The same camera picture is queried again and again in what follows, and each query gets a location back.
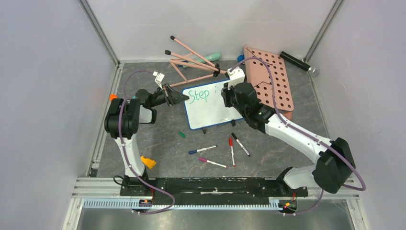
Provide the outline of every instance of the orange foam piece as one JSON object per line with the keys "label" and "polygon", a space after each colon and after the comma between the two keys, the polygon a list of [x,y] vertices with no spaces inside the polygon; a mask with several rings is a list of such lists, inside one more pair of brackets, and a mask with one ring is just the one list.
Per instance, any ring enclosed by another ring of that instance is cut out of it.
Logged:
{"label": "orange foam piece", "polygon": [[110,94],[110,101],[113,100],[113,99],[116,99],[116,98],[118,98],[117,95],[115,95],[115,94]]}
{"label": "orange foam piece", "polygon": [[154,160],[151,160],[150,158],[145,158],[144,156],[141,156],[141,161],[149,169],[152,169],[157,164]]}

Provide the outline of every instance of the black clamp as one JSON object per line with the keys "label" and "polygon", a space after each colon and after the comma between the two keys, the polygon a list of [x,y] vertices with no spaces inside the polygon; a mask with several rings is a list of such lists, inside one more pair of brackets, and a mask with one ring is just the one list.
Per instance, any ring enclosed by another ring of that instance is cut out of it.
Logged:
{"label": "black clamp", "polygon": [[215,68],[217,70],[213,72],[213,77],[217,77],[220,74],[220,65],[218,63],[216,63]]}

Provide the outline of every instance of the red marker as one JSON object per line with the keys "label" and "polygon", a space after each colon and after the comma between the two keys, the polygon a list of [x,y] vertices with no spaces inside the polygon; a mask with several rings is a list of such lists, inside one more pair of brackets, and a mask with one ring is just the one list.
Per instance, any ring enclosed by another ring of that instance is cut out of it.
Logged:
{"label": "red marker", "polygon": [[230,144],[231,148],[231,157],[233,159],[233,166],[236,166],[236,161],[234,160],[234,150],[233,150],[233,140],[231,138],[228,139],[228,143]]}

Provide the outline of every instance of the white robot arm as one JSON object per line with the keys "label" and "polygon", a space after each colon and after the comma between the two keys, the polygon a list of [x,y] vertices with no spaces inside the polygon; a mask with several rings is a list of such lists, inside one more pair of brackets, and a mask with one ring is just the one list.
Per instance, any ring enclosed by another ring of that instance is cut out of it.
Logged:
{"label": "white robot arm", "polygon": [[248,125],[265,134],[283,140],[306,155],[315,165],[303,168],[288,168],[280,177],[291,188],[321,187],[329,193],[336,193],[351,175],[351,169],[327,147],[319,142],[329,143],[355,167],[348,143],[338,138],[335,141],[314,134],[278,116],[275,110],[261,104],[255,89],[250,83],[244,82],[245,74],[240,68],[227,71],[230,78],[222,89],[222,97],[226,107],[234,107],[243,116]]}

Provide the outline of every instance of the cable clip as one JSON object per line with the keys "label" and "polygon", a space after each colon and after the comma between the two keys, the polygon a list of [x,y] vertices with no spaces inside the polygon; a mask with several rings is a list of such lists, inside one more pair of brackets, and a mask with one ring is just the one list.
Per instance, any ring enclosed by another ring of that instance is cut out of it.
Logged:
{"label": "cable clip", "polygon": [[220,65],[218,63],[216,63],[215,68],[217,70],[213,72],[213,77],[217,77],[220,74]]}
{"label": "cable clip", "polygon": [[288,127],[288,125],[291,123],[291,121],[288,119],[286,119],[285,122],[286,122],[285,127]]}

